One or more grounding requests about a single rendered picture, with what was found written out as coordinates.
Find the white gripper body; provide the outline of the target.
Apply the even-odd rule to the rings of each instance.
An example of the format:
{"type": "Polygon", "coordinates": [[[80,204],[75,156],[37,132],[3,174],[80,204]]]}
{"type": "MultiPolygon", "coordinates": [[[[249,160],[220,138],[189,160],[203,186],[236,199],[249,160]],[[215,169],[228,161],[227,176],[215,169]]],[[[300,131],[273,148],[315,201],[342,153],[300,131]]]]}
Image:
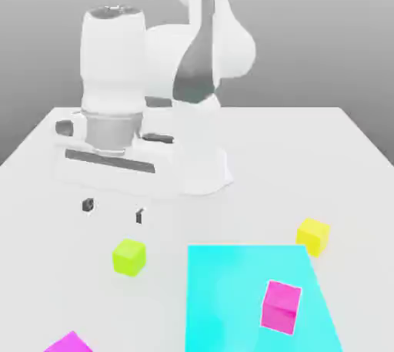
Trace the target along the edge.
{"type": "Polygon", "coordinates": [[[57,139],[55,148],[55,175],[62,182],[133,196],[176,194],[172,144],[138,139],[123,156],[96,154],[77,139],[57,139]]]}

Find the small lime cube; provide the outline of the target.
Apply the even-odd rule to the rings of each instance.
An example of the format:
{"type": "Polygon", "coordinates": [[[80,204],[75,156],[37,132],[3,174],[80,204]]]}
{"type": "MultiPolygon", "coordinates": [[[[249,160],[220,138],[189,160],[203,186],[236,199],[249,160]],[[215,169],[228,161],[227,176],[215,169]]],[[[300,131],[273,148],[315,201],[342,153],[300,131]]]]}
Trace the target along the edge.
{"type": "Polygon", "coordinates": [[[124,239],[112,252],[112,262],[116,273],[137,276],[146,263],[145,244],[124,239]]]}

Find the small magenta cube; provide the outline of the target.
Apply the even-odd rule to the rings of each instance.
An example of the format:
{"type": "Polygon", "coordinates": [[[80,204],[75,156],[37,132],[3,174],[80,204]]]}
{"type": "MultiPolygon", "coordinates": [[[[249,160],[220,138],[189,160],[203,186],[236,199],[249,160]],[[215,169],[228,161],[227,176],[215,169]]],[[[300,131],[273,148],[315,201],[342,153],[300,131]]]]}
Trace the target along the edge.
{"type": "Polygon", "coordinates": [[[83,341],[75,331],[71,331],[63,338],[47,347],[44,352],[93,352],[91,347],[83,341]]]}

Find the small pink cube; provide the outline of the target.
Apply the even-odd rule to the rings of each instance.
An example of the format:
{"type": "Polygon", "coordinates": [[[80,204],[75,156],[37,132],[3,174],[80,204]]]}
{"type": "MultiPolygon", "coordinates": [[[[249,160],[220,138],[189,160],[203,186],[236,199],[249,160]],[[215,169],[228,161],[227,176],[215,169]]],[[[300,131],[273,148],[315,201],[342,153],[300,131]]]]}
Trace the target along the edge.
{"type": "Polygon", "coordinates": [[[260,326],[292,336],[301,296],[301,287],[269,280],[262,301],[260,326]]]}

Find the small yellow cube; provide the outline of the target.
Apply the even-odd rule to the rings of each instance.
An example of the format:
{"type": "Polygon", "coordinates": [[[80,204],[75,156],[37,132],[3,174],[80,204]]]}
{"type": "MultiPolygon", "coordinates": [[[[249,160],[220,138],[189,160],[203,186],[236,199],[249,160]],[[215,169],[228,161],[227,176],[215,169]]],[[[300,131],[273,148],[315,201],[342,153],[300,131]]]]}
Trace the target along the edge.
{"type": "Polygon", "coordinates": [[[306,218],[297,229],[295,243],[303,245],[310,256],[319,257],[329,240],[330,225],[306,218]]]}

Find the large cyan box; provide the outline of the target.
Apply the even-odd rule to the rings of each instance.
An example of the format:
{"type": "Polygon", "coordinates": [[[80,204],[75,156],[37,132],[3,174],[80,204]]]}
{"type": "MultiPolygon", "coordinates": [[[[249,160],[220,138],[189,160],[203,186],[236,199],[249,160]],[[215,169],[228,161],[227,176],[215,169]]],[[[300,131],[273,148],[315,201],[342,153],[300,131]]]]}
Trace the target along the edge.
{"type": "Polygon", "coordinates": [[[190,246],[185,352],[342,352],[305,247],[190,246]],[[271,280],[301,290],[291,335],[260,324],[271,280]]]}

